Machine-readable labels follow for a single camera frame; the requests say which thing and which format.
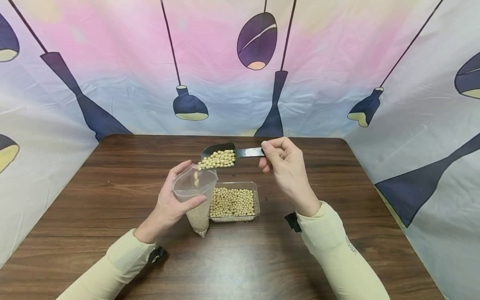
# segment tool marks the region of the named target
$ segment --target metal scoop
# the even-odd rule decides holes
[[[265,156],[263,150],[261,147],[258,148],[245,148],[245,149],[237,149],[235,148],[235,144],[233,143],[225,143],[225,144],[216,144],[216,145],[211,145],[207,148],[205,148],[202,151],[202,159],[204,157],[209,157],[210,155],[213,154],[213,152],[216,152],[218,150],[233,150],[233,153],[235,153],[235,160],[241,158],[241,157],[258,157],[258,156]]]

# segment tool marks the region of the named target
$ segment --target scoop handle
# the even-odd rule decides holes
[[[258,157],[258,156],[265,156],[264,151],[261,147],[258,148],[245,148],[245,149],[237,149],[235,151],[236,158],[240,157]]]

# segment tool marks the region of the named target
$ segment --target purple lamp shade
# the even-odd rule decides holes
[[[241,29],[237,54],[241,63],[252,70],[263,69],[272,59],[276,47],[275,18],[268,12],[251,18]]]
[[[275,72],[275,81],[273,84],[272,107],[268,112],[263,124],[257,129],[254,136],[279,137],[283,136],[283,124],[278,110],[278,101],[282,94],[285,80],[287,79],[287,71]]]
[[[17,143],[0,134],[0,173],[15,159],[19,150]]]
[[[173,100],[175,116],[182,120],[201,121],[208,118],[208,109],[199,98],[188,93],[185,85],[177,86],[178,97]]]
[[[0,62],[11,61],[20,51],[17,35],[0,14]]]
[[[132,134],[116,118],[83,94],[60,53],[48,52],[42,54],[40,57],[75,94],[80,110],[84,115],[85,122],[88,128],[95,132],[95,138],[98,141],[101,141],[110,134]]]
[[[464,96],[480,99],[480,53],[458,70],[455,76],[455,88]]]
[[[370,96],[357,103],[348,113],[347,118],[358,121],[361,127],[368,127],[372,121],[373,115],[380,106],[380,95],[384,88],[377,87]]]
[[[381,181],[375,184],[375,187],[390,203],[403,224],[408,227],[417,212],[433,195],[448,167],[478,149],[480,149],[480,133],[444,159]]]

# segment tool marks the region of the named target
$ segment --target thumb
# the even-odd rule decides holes
[[[276,164],[278,164],[282,160],[280,155],[278,155],[278,152],[276,151],[275,147],[273,147],[272,144],[270,144],[269,142],[263,141],[262,149],[265,153],[265,156],[268,158],[268,160],[270,160],[270,162],[274,167]]]
[[[189,210],[196,208],[197,206],[199,206],[200,204],[202,204],[205,201],[207,201],[207,197],[205,197],[203,195],[199,195],[199,196],[195,196],[193,198],[190,198],[189,200],[182,203],[183,210],[185,212],[188,212]]]

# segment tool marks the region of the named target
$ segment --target plastic bag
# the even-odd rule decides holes
[[[193,231],[202,238],[205,237],[208,230],[208,210],[217,180],[218,176],[214,169],[198,171],[197,165],[191,164],[172,183],[173,192],[180,202],[185,202],[197,195],[207,197],[207,201],[186,214]]]

